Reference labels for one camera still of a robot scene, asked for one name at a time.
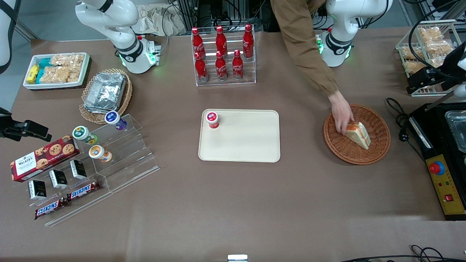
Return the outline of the person's bare hand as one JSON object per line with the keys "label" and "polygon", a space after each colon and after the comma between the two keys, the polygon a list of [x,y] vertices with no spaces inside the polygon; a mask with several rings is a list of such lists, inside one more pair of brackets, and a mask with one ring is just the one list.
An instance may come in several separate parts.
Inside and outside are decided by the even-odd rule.
{"label": "person's bare hand", "polygon": [[339,133],[346,135],[348,124],[355,121],[353,111],[340,91],[334,92],[328,96],[328,99],[331,103],[331,111],[335,121],[336,130]]}

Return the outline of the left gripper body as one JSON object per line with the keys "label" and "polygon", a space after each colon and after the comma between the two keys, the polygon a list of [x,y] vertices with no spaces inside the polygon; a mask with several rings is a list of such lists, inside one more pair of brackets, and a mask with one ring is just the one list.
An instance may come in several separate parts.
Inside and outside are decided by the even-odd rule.
{"label": "left gripper body", "polygon": [[449,77],[444,77],[442,85],[459,85],[465,82],[465,69],[458,66],[458,63],[465,59],[465,44],[456,47],[449,53],[442,64],[442,73]]}

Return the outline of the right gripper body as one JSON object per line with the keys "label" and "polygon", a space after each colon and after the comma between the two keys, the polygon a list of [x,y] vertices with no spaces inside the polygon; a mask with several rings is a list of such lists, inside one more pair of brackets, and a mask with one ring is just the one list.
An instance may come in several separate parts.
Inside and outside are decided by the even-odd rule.
{"label": "right gripper body", "polygon": [[13,125],[13,118],[11,117],[12,113],[7,109],[0,108],[0,126],[1,127],[10,127]]}

